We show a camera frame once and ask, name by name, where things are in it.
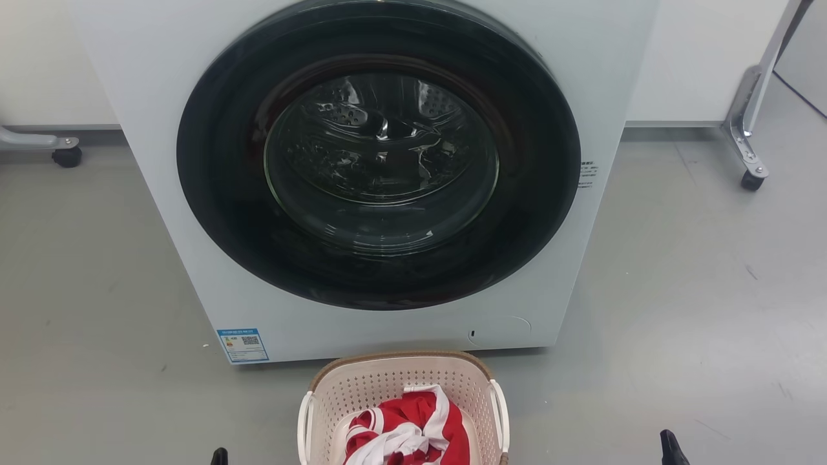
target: white washing machine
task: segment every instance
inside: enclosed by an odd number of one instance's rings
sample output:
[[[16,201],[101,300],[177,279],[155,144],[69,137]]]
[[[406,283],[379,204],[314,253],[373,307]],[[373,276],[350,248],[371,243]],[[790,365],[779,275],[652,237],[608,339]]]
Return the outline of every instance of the white washing machine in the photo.
[[[553,345],[657,4],[69,0],[239,364]]]

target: blue label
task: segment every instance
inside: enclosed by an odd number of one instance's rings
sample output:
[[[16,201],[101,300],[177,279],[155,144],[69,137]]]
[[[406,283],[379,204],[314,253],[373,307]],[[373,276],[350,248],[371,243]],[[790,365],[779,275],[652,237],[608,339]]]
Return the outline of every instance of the blue label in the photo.
[[[218,339],[232,363],[267,362],[267,350],[258,329],[219,329]]]

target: black door rim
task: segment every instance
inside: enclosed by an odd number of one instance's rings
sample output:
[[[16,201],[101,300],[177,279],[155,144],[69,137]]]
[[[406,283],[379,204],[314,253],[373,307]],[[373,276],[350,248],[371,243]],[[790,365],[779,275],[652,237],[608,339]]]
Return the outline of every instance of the black door rim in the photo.
[[[305,89],[360,72],[443,86],[493,134],[500,167],[488,204],[432,249],[350,253],[297,226],[267,186],[257,132]],[[580,172],[574,117],[542,61],[481,13],[419,0],[303,2],[254,26],[196,85],[177,157],[195,217],[233,260],[292,294],[368,310],[442,304],[503,280],[557,232]]]

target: beige basket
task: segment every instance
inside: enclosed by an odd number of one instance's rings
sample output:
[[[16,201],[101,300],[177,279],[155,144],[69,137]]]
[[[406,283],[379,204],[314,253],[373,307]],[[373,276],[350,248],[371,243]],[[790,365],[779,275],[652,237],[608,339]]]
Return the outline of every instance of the beige basket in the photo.
[[[406,386],[438,384],[462,412],[471,465],[507,465],[509,411],[488,368],[464,352],[392,352],[342,358],[324,367],[299,410],[302,465],[342,465],[351,420],[401,397]]]

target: red fabric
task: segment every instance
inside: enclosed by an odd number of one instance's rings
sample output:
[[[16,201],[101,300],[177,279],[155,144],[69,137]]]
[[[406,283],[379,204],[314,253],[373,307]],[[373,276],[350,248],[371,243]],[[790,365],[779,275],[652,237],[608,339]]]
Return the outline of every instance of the red fabric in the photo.
[[[469,465],[462,413],[440,386],[418,386],[351,422],[345,465]]]

